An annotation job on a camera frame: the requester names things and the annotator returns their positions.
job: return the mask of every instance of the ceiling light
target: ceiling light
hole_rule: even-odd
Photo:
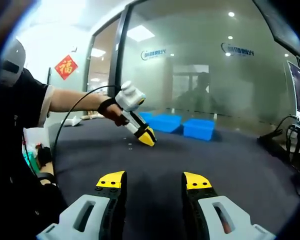
[[[102,55],[104,55],[105,53],[106,53],[106,52],[103,51],[103,50],[100,50],[100,49],[97,49],[97,48],[92,48],[91,56],[92,56],[92,57],[99,58],[99,57],[101,57]]]
[[[135,28],[130,29],[126,35],[129,38],[132,38],[133,40],[137,42],[141,42],[146,39],[153,38],[155,35],[150,32],[148,29],[146,29],[144,26],[139,25],[136,26]]]

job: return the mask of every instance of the person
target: person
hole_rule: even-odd
[[[68,112],[86,93],[58,89],[33,78],[23,68],[26,52],[13,40],[3,52],[0,69],[0,228],[1,237],[35,238],[45,227],[58,221],[66,208],[57,188],[41,185],[22,154],[24,128],[43,127],[51,112]],[[110,99],[90,94],[74,111],[97,111]],[[121,109],[112,104],[102,114],[120,126]]]
[[[175,108],[211,113],[216,103],[210,93],[210,75],[200,72],[197,77],[197,85],[180,95],[175,101]]]

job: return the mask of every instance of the white object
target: white object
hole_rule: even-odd
[[[0,59],[0,83],[12,87],[19,79],[26,61],[24,46],[16,38],[9,41]]]
[[[226,196],[202,198],[198,203],[203,212],[210,240],[274,240],[271,232],[260,225],[251,225],[250,215]],[[215,207],[218,207],[231,229],[225,233]]]
[[[74,127],[74,126],[77,126],[81,121],[82,121],[82,119],[77,118],[77,116],[74,116],[72,119],[71,118],[67,118],[64,121],[63,126],[65,126],[65,127],[68,127],[68,126]]]
[[[145,100],[146,95],[137,89],[131,81],[126,81],[121,86],[121,91],[115,96],[115,101],[124,111],[134,111],[139,107],[140,101]]]
[[[122,114],[129,120],[129,123],[125,127],[133,134],[138,131],[140,125],[131,116],[130,112],[136,110],[145,99],[146,95],[137,89],[131,81],[126,81],[122,84],[121,91],[115,96],[115,101],[123,108]],[[137,113],[134,114],[139,120],[145,123],[142,117]]]
[[[59,216],[59,223],[52,223],[36,236],[38,240],[99,240],[103,216],[110,198],[82,195]],[[92,207],[83,230],[78,230],[88,207]]]

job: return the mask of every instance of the green object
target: green object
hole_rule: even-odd
[[[33,170],[35,171],[34,174],[40,173],[40,170],[39,170],[37,161],[34,157],[34,154],[32,152],[28,152],[28,155],[29,155],[29,160],[30,160],[31,166],[32,166]],[[23,157],[24,157],[26,163],[28,164],[28,166],[30,167],[30,163],[29,163],[27,154],[24,153]]]

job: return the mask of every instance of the wrist strap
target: wrist strap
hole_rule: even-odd
[[[105,100],[104,102],[102,102],[99,106],[99,108],[97,109],[97,111],[100,113],[100,114],[103,114],[106,110],[107,110],[107,107],[109,107],[110,105],[112,104],[117,104],[116,100],[114,98],[109,98],[107,100]]]

